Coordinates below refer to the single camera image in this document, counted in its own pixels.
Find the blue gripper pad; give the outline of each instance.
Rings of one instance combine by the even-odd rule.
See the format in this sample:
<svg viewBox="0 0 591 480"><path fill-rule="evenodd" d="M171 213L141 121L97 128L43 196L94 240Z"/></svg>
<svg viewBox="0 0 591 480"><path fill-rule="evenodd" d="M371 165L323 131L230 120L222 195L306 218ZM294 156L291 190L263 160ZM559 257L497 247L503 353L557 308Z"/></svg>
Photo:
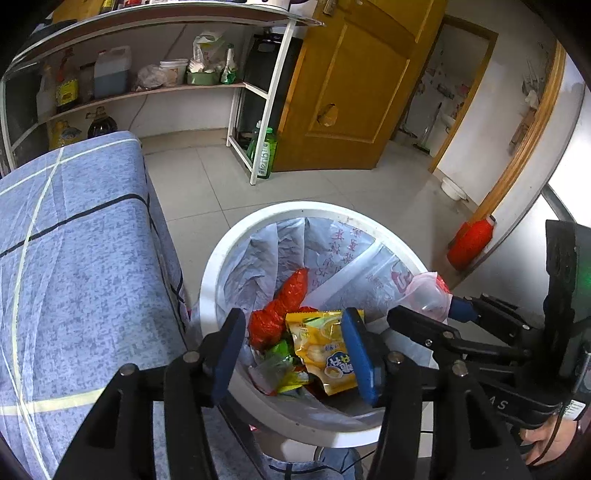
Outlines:
<svg viewBox="0 0 591 480"><path fill-rule="evenodd" d="M359 395L372 407L381 406L386 383L385 358L388 347L379 335L366 330L357 309L345 309L340 329L351 358Z"/></svg>
<svg viewBox="0 0 591 480"><path fill-rule="evenodd" d="M213 380L210 396L214 405L228 390L245 334L244 312L232 309L220 331L207 335L199 348L199 353L204 356L203 373Z"/></svg>
<svg viewBox="0 0 591 480"><path fill-rule="evenodd" d="M447 316L458 322L467 323L478 320L478 312L472 306L472 302L455 295L452 297L452 303L449 307Z"/></svg>

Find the tile floor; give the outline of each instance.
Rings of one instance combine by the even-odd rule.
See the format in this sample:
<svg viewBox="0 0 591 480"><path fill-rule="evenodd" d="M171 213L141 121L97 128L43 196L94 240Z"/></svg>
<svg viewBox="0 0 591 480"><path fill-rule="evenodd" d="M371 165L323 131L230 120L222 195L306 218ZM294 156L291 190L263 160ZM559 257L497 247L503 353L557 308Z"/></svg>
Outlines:
<svg viewBox="0 0 591 480"><path fill-rule="evenodd" d="M441 191L439 181L427 171L430 157L393 142L373 170L275 173L252 187L232 150L220 144L223 135L209 135L201 147L188 147L190 141L185 137L152 137L144 141L144 152L183 268L190 304L197 300L205 265L220 238L242 218L273 203L316 200L357 210L397 234L427 268L442 257L470 215L464 205ZM186 148L170 150L174 145ZM423 417L423 429L431 429L428 419L432 421L432 414ZM314 447L268 437L259 443L276 458L303 461L313 456ZM367 445L359 451L364 455L374 448ZM429 456L430 450L431 438L424 434L420 456ZM372 457L362 462L365 473Z"/></svg>

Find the green bowl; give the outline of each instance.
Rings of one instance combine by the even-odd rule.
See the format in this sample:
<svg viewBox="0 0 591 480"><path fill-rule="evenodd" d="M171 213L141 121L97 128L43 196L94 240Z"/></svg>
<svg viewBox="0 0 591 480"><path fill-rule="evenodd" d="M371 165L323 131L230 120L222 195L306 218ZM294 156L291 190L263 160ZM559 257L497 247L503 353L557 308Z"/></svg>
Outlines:
<svg viewBox="0 0 591 480"><path fill-rule="evenodd" d="M189 85L217 85L220 83L220 72L187 72L187 83Z"/></svg>

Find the green bottle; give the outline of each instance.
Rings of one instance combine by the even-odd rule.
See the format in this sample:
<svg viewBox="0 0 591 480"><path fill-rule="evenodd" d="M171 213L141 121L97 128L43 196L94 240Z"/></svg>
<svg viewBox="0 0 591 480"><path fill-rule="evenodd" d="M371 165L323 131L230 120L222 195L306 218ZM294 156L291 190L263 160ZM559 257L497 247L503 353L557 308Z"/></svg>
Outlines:
<svg viewBox="0 0 591 480"><path fill-rule="evenodd" d="M260 179L268 179L269 175L271 175L276 147L277 139L275 138L275 135L273 135L273 129L271 127L267 127L265 142L262 145L261 163L256 173L256 176Z"/></svg>
<svg viewBox="0 0 591 480"><path fill-rule="evenodd" d="M261 130L261 121L259 120L256 123L255 131L252 133L251 142L248 144L248 149L246 151L246 156L250 158L252 163L252 159L255 157L255 148L256 148L256 141L258 140L258 133Z"/></svg>

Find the screw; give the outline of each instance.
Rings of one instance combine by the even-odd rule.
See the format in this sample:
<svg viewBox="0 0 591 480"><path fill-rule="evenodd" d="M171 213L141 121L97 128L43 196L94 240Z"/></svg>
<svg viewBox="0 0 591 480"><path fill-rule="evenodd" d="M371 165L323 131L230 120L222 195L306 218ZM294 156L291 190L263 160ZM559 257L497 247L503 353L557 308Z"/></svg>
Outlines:
<svg viewBox="0 0 591 480"><path fill-rule="evenodd" d="M183 355L183 360L186 364L193 364L199 361L199 353L195 351L187 352Z"/></svg>
<svg viewBox="0 0 591 480"><path fill-rule="evenodd" d="M400 365L404 361L404 355L400 352L390 352L388 354L388 362L392 362L393 364Z"/></svg>
<svg viewBox="0 0 591 480"><path fill-rule="evenodd" d="M124 377L127 377L134 373L136 368L137 367L134 364L125 364L119 369L119 373Z"/></svg>
<svg viewBox="0 0 591 480"><path fill-rule="evenodd" d="M456 360L453 363L452 372L458 377L465 377L468 374L468 367L462 360Z"/></svg>

